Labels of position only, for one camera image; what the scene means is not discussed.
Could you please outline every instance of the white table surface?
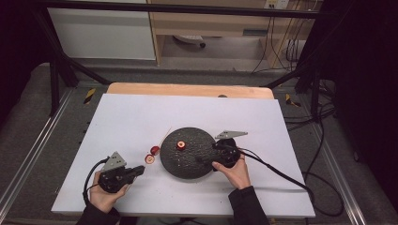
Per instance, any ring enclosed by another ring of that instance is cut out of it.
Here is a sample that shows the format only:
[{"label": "white table surface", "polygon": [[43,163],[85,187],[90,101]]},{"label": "white table surface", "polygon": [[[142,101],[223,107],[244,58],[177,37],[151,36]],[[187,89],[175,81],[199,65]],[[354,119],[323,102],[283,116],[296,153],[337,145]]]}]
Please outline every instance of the white table surface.
[{"label": "white table surface", "polygon": [[[105,94],[52,211],[81,214],[84,181],[98,161],[117,151],[128,168],[145,165],[150,148],[161,144],[169,129],[172,132],[183,127],[200,128],[213,137],[224,130],[247,131],[248,135],[235,138],[237,146],[254,151],[265,162],[303,183],[277,100]],[[305,190],[251,158],[247,157],[246,162],[269,217],[314,217]],[[125,216],[230,217],[233,211],[228,194],[232,190],[220,172],[195,180],[176,178],[163,168],[157,155],[115,208]]]}]

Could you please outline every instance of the right hand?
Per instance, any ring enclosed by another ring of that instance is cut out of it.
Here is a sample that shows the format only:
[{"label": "right hand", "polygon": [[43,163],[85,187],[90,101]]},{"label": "right hand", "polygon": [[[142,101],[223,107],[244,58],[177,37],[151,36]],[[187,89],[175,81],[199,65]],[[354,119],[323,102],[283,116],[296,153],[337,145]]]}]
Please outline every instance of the right hand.
[{"label": "right hand", "polygon": [[212,165],[218,171],[223,173],[235,188],[244,189],[252,185],[244,155],[240,155],[240,159],[233,168],[226,168],[221,163],[215,161],[212,162]]}]

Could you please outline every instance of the white cabinet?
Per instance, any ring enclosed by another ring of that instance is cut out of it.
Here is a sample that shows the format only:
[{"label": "white cabinet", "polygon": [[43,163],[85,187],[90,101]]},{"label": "white cabinet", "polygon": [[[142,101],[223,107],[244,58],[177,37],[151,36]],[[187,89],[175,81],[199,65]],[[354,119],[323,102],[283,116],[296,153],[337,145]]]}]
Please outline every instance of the white cabinet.
[{"label": "white cabinet", "polygon": [[[106,1],[145,3],[145,0]],[[63,8],[49,8],[49,12],[69,57],[155,60],[147,12]]]}]

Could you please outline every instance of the gray carpet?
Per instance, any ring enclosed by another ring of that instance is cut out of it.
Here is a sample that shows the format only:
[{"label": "gray carpet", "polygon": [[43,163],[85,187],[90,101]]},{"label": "gray carpet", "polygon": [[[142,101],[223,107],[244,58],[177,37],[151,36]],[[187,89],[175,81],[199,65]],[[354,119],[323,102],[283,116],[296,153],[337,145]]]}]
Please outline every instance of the gray carpet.
[{"label": "gray carpet", "polygon": [[[162,69],[94,69],[100,75],[118,82],[135,83],[195,83],[195,84],[225,84],[257,86],[269,83],[280,76],[274,73],[250,75],[244,72],[199,72],[199,71],[172,71]],[[287,82],[282,87],[276,88],[275,97],[280,101],[284,116],[304,116],[302,107],[286,105],[284,95],[289,93],[294,101],[299,101],[295,96],[292,86],[295,80]],[[53,214],[51,207],[56,198],[55,191],[62,186],[69,166],[79,149],[79,142],[84,138],[84,131],[100,101],[100,96],[106,87],[98,87],[90,104],[84,105],[83,101],[89,85],[78,87],[74,90],[71,101],[56,126],[50,140],[44,147],[38,161],[27,178],[20,194],[8,212],[7,219],[41,219],[55,221],[73,221],[76,217],[66,217]],[[4,170],[0,174],[0,191],[4,193],[9,182],[24,157],[34,143],[40,130],[43,128],[50,112],[50,90],[48,69],[39,67],[32,75],[32,79],[23,93],[19,104],[14,107],[7,122],[0,130],[0,162]],[[325,131],[333,154],[337,157],[347,182],[351,186],[356,200],[360,205],[368,224],[398,224],[396,212],[391,207],[388,199],[381,191],[368,167],[353,160],[351,146],[344,137],[338,118],[330,117],[325,120]],[[290,132],[290,137],[298,164],[304,171],[307,169],[317,148],[317,141],[311,126],[302,127]],[[332,183],[328,168],[319,156],[312,172],[321,175]],[[315,204],[328,212],[338,210],[339,202],[331,189],[312,177],[308,186],[313,189],[316,197]],[[316,212],[316,218],[309,219],[310,224],[351,224],[344,212],[339,217],[327,217]],[[280,224],[297,224],[296,221],[281,221]]]}]

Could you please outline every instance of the hand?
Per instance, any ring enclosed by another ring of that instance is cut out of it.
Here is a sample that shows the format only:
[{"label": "hand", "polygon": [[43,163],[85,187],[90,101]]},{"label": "hand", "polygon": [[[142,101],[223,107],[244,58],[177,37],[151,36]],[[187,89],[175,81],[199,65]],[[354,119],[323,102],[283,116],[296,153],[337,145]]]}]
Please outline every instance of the hand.
[{"label": "hand", "polygon": [[98,185],[99,179],[100,172],[96,172],[93,181],[95,186],[90,189],[90,202],[100,211],[107,214],[114,207],[116,201],[126,194],[129,185],[125,185],[117,193],[108,193]]},{"label": "hand", "polygon": [[245,156],[240,155],[240,159],[237,161],[235,166],[231,169],[224,167],[218,162],[212,163],[213,167],[228,178],[232,186],[238,189],[244,189],[251,186],[248,166],[245,162]]}]

